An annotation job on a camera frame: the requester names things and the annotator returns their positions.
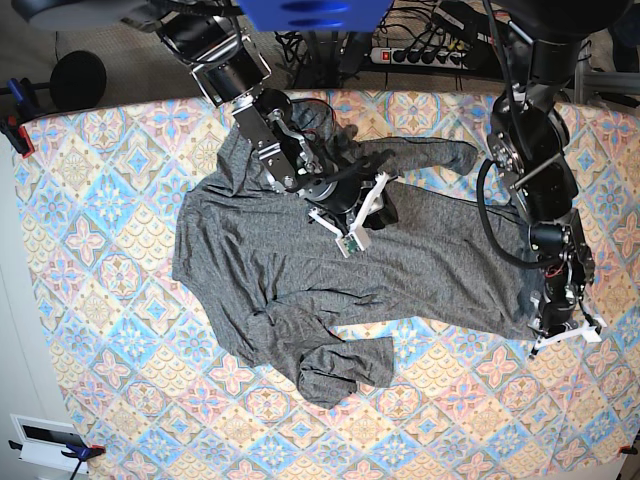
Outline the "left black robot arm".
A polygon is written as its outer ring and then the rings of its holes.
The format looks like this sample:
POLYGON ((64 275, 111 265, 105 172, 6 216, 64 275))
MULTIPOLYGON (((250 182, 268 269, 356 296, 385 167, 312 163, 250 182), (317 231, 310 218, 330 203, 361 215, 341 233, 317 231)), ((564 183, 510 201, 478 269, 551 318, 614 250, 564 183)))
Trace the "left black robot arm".
POLYGON ((543 274, 541 291, 530 298, 535 313, 528 323, 536 341, 530 354, 580 336, 598 343, 605 321, 584 304, 594 281, 595 263, 579 211, 575 177, 565 159, 570 134, 555 108, 555 97, 573 79, 583 41, 598 28, 592 20, 564 19, 570 1, 503 1, 507 25, 499 26, 485 2, 492 43, 504 79, 504 92, 491 113, 487 137, 490 158, 476 184, 484 233, 509 264, 543 274), (495 167, 511 202, 528 225, 534 261, 504 250, 489 222, 483 199, 486 176, 495 167))

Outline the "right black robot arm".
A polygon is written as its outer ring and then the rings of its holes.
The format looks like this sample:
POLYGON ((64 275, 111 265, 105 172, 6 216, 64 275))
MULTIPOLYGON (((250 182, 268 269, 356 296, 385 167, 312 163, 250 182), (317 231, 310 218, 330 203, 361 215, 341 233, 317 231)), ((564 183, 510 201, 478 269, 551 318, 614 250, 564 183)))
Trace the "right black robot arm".
POLYGON ((176 1, 158 5, 174 15, 156 32, 162 43, 189 68, 211 103, 232 106, 239 132, 272 189, 304 200, 309 217, 334 234, 344 257, 366 250, 370 231, 397 222, 386 192, 392 177, 382 169, 386 155, 349 160, 322 145, 317 128, 298 126, 292 100, 265 87, 271 69, 242 32, 239 8, 176 1))

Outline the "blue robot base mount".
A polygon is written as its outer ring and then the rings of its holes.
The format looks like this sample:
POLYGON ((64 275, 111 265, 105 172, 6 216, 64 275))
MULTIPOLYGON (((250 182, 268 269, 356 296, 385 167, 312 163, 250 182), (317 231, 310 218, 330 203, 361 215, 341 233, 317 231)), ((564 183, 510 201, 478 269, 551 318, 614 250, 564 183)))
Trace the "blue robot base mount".
POLYGON ((373 32, 391 7, 387 0, 239 0, 260 32, 373 32))

